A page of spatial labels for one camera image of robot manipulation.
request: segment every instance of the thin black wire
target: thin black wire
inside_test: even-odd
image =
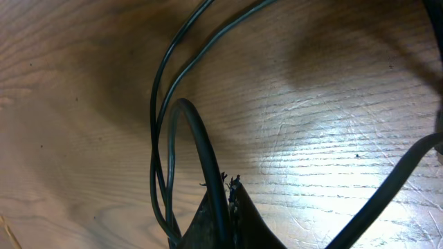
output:
[[[224,34],[226,34],[231,28],[236,26],[241,21],[245,20],[247,17],[251,16],[253,13],[257,12],[258,10],[263,9],[263,7],[275,2],[277,0],[264,0],[259,3],[255,3],[252,6],[248,7],[247,9],[241,11],[238,15],[236,15],[237,18],[233,19],[232,21],[228,22],[225,26],[220,28],[209,40],[208,42],[203,46],[203,48],[195,55],[190,62],[184,67],[184,69],[179,73],[179,76],[175,78],[173,83],[170,85],[168,92],[166,93],[166,97],[162,102],[161,110],[159,113],[158,118],[155,118],[156,114],[156,97],[157,92],[159,90],[159,84],[160,84],[160,78],[161,74],[163,72],[163,69],[165,67],[165,63],[169,59],[170,53],[176,46],[177,42],[183,37],[184,33],[186,33],[187,28],[192,25],[192,22],[190,20],[192,19],[195,21],[195,19],[198,17],[198,15],[195,17],[195,15],[192,15],[190,20],[182,27],[182,29],[177,33],[176,37],[174,38],[173,42],[170,45],[170,48],[168,49],[167,53],[165,54],[165,57],[163,58],[163,61],[160,65],[159,70],[157,71],[156,79],[154,80],[154,85],[152,87],[151,92],[151,101],[150,101],[150,124],[151,124],[151,142],[152,142],[152,155],[151,155],[151,168],[150,168],[150,189],[151,189],[151,202],[152,202],[152,208],[154,210],[155,217],[162,227],[162,229],[165,231],[165,233],[171,238],[171,240],[174,243],[178,243],[180,239],[180,235],[177,234],[175,231],[173,231],[166,222],[166,220],[163,218],[159,203],[157,201],[157,194],[156,194],[156,179],[155,179],[155,173],[157,173],[158,179],[159,179],[159,185],[160,185],[160,191],[163,197],[163,202],[165,205],[168,205],[167,198],[166,198],[166,190],[165,190],[165,183],[163,178],[163,172],[161,170],[161,162],[160,162],[160,156],[159,156],[159,134],[161,130],[161,125],[163,123],[163,119],[165,116],[166,109],[168,107],[169,101],[172,97],[172,94],[175,90],[175,88],[178,86],[181,79],[184,77],[184,75],[201,59],[201,57],[208,51],[208,49]],[[212,1],[206,1],[202,4],[202,6],[207,6]],[[199,15],[204,11],[205,8],[199,8],[197,10],[200,11]]]
[[[175,168],[175,134],[177,132],[177,122],[180,113],[183,112],[194,136],[197,152],[199,154],[201,168],[205,177],[207,195],[211,215],[215,224],[215,231],[218,234],[217,245],[219,248],[233,248],[233,233],[229,223],[228,204],[220,174],[217,159],[213,146],[210,143],[208,132],[203,120],[195,106],[187,99],[177,100],[171,108],[170,123],[168,129],[168,186],[172,186],[174,181]],[[172,202],[172,189],[168,196],[168,204]],[[172,206],[169,205],[166,215],[171,215]]]
[[[167,225],[165,219],[163,218],[159,202],[157,200],[157,194],[156,194],[156,179],[155,175],[157,175],[159,179],[159,186],[160,186],[160,192],[161,196],[163,198],[163,202],[165,205],[166,203],[166,186],[165,186],[165,180],[163,177],[163,172],[161,169],[161,162],[160,162],[160,156],[159,156],[159,136],[160,136],[160,127],[157,127],[156,125],[156,100],[157,100],[157,93],[159,91],[159,85],[161,82],[161,76],[163,74],[163,70],[166,66],[166,63],[168,62],[172,51],[175,49],[177,44],[181,41],[183,36],[187,33],[187,31],[190,29],[190,27],[194,24],[194,22],[199,18],[199,16],[203,13],[203,11],[209,7],[209,5],[214,0],[205,0],[200,6],[197,7],[197,9],[191,14],[190,18],[184,23],[184,25],[180,28],[178,33],[174,36],[174,39],[172,39],[171,44],[169,45],[165,55],[163,56],[163,59],[160,63],[159,69],[157,70],[154,83],[152,85],[152,92],[151,92],[151,101],[150,101],[150,126],[151,126],[151,144],[152,144],[152,153],[151,153],[151,167],[150,167],[150,189],[151,189],[151,202],[152,202],[152,209],[154,211],[155,217],[162,227],[162,229],[165,231],[165,233],[168,235],[168,237],[174,242],[178,243],[179,239],[181,238],[181,233],[179,226],[177,224],[177,220],[174,217],[174,214],[172,214],[172,220],[173,225],[172,228]]]
[[[246,18],[250,17],[255,12],[263,9],[264,7],[268,6],[269,4],[275,2],[277,0],[264,0],[258,3],[254,3],[252,6],[249,6],[245,10],[239,12],[236,14],[236,18],[232,19],[232,21],[228,22],[226,25],[223,25],[219,30],[217,30],[209,39],[208,41],[203,45],[201,50],[184,66],[183,70],[175,77],[175,79],[172,81],[171,85],[169,86],[169,89],[166,93],[165,99],[161,103],[160,113],[157,118],[157,127],[161,127],[161,124],[163,122],[163,119],[165,117],[166,109],[168,107],[169,101],[171,100],[172,94],[175,91],[175,88],[179,85],[180,81],[183,79],[183,77],[188,73],[192,67],[195,66],[195,64],[203,57],[203,55],[211,48],[217,41],[225,35],[231,28],[234,28],[237,24],[244,21]]]
[[[391,202],[423,156],[441,142],[443,142],[443,133],[434,133],[416,142],[401,157],[400,161],[369,201],[332,240],[326,249],[350,248]]]

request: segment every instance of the wood grain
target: wood grain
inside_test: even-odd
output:
[[[209,7],[174,52],[161,97],[251,2]],[[167,248],[149,196],[150,87],[198,3],[0,2],[0,215],[23,248]],[[324,248],[433,132],[442,76],[421,1],[279,0],[223,37],[175,97],[194,102],[221,170],[242,175],[282,242]],[[177,153],[185,230],[205,191],[185,125]],[[432,151],[354,247],[443,248],[442,180]]]

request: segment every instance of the black cord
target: black cord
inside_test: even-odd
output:
[[[234,248],[233,233],[229,223],[228,204],[226,202],[223,180],[217,164],[217,159],[215,158],[214,149],[209,141],[208,132],[206,131],[205,125],[201,120],[198,111],[187,99],[177,100],[171,108],[168,131],[168,171],[171,174],[168,174],[168,186],[172,186],[174,180],[175,134],[177,132],[177,122],[181,112],[185,114],[197,146],[201,168],[208,189],[207,195],[215,224],[215,231],[218,234],[217,246],[218,248]],[[172,202],[172,189],[170,190],[170,193],[171,195],[168,199],[168,205]],[[172,213],[171,205],[168,206],[168,211],[166,214],[170,215]]]
[[[174,243],[178,243],[179,239],[181,238],[181,233],[179,226],[177,224],[177,220],[174,217],[174,214],[172,214],[172,220],[173,220],[173,226],[172,229],[170,226],[167,225],[165,219],[163,218],[159,202],[157,200],[157,193],[156,193],[156,183],[155,183],[155,175],[157,174],[157,177],[159,179],[159,185],[160,185],[160,192],[161,196],[163,198],[163,202],[165,205],[166,203],[166,187],[165,187],[165,180],[163,177],[163,172],[161,169],[161,162],[160,162],[160,155],[159,155],[159,136],[160,136],[160,127],[156,126],[156,100],[157,100],[157,93],[159,91],[159,85],[161,81],[161,76],[163,74],[163,70],[166,66],[166,63],[168,62],[172,51],[175,49],[177,44],[181,41],[183,36],[187,33],[189,28],[194,24],[194,22],[199,18],[199,16],[203,13],[203,11],[209,7],[209,5],[214,0],[205,0],[200,6],[197,7],[197,9],[191,14],[190,18],[184,23],[184,25],[180,28],[178,33],[174,36],[174,39],[172,39],[171,44],[169,45],[165,55],[163,56],[163,59],[160,63],[159,69],[157,70],[154,83],[152,85],[152,92],[151,92],[151,101],[150,101],[150,125],[151,125],[151,144],[152,144],[152,153],[151,153],[151,167],[150,167],[150,190],[151,190],[151,202],[152,202],[152,209],[154,211],[155,217],[160,224],[160,226],[163,228],[165,233],[168,235],[168,237],[173,240]]]
[[[443,142],[443,133],[434,133],[416,142],[401,157],[400,161],[369,201],[332,240],[326,249],[350,248],[391,202],[423,156],[441,142]]]

